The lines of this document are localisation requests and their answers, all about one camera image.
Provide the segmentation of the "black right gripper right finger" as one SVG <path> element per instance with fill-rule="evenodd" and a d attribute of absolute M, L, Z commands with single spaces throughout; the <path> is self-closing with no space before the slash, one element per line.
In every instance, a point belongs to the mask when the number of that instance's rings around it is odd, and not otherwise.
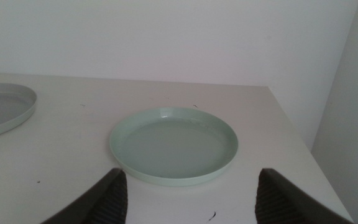
<path fill-rule="evenodd" d="M 255 217 L 258 224 L 352 224 L 272 168 L 260 171 Z"/>

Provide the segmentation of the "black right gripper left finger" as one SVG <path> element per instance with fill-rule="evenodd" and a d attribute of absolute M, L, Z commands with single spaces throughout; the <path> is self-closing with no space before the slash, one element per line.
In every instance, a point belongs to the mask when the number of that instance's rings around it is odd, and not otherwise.
<path fill-rule="evenodd" d="M 101 180 L 44 224 L 125 224 L 127 179 L 122 169 L 111 169 Z"/>

